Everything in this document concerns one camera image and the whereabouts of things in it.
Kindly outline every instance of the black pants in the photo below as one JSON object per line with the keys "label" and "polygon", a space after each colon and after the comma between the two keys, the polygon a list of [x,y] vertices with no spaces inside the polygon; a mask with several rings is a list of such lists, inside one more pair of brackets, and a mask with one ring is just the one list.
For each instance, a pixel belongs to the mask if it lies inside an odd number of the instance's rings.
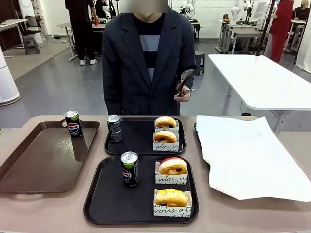
{"label": "black pants", "polygon": [[93,46],[93,28],[91,23],[71,23],[74,41],[80,60],[84,60],[86,51],[91,60],[95,59]]}

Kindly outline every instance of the person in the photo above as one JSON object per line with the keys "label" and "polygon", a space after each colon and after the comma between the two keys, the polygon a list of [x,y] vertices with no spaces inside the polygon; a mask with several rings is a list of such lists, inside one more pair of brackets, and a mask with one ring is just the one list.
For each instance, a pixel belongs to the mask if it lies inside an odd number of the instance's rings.
{"label": "person", "polygon": [[196,69],[189,20],[165,0],[134,0],[103,37],[104,100],[109,115],[180,115],[193,76],[175,97],[182,72]]}
{"label": "person", "polygon": [[93,0],[65,0],[65,5],[69,11],[80,65],[84,66],[86,64],[84,59],[85,51],[90,58],[90,65],[95,65],[97,61],[93,47],[93,29],[88,15],[88,6],[90,6],[94,20],[98,19]]}
{"label": "person", "polygon": [[301,6],[293,10],[292,19],[306,21],[310,14],[310,8],[308,8],[308,6],[309,0],[302,0]]}
{"label": "person", "polygon": [[293,0],[280,0],[273,18],[264,55],[279,63],[291,25]]}
{"label": "person", "polygon": [[[106,13],[103,11],[103,6],[107,6],[106,1],[108,1],[108,0],[97,0],[96,1],[95,9],[96,9],[96,13],[97,13],[98,18],[107,18]],[[111,18],[113,18],[113,17],[117,16],[117,14],[116,14],[116,10],[115,10],[112,3],[111,3],[111,9],[112,9]]]}

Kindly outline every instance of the paper food holder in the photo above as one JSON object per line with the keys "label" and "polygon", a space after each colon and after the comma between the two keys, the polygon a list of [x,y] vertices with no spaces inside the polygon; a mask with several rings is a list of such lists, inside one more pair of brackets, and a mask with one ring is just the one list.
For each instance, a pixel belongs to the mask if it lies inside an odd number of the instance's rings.
{"label": "paper food holder", "polygon": [[169,207],[163,205],[156,205],[154,199],[154,216],[166,216],[166,217],[190,217],[192,208],[191,192],[183,192],[188,197],[188,204],[185,207]]}
{"label": "paper food holder", "polygon": [[159,173],[160,163],[155,162],[155,183],[163,184],[187,184],[188,171],[182,175],[166,175]]}
{"label": "paper food holder", "polygon": [[177,142],[167,143],[167,142],[153,142],[153,150],[157,151],[173,151],[173,152],[179,152],[179,134],[178,132],[174,133],[177,137]]}
{"label": "paper food holder", "polygon": [[176,122],[176,127],[163,129],[163,128],[156,127],[156,121],[155,121],[155,133],[159,132],[159,131],[171,131],[174,134],[179,133],[179,122],[178,122],[178,120],[175,120],[175,122]]}

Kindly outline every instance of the black soda can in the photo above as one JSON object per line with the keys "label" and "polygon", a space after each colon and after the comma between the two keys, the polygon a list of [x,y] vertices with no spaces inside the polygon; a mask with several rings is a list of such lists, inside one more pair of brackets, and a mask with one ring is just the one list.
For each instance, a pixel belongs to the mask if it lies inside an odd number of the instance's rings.
{"label": "black soda can", "polygon": [[65,113],[67,127],[72,139],[79,139],[83,136],[82,128],[77,111],[68,111]]}
{"label": "black soda can", "polygon": [[120,142],[121,134],[121,119],[118,115],[110,115],[107,117],[107,125],[111,142]]}
{"label": "black soda can", "polygon": [[135,187],[138,184],[138,156],[134,152],[121,155],[122,175],[126,187]]}

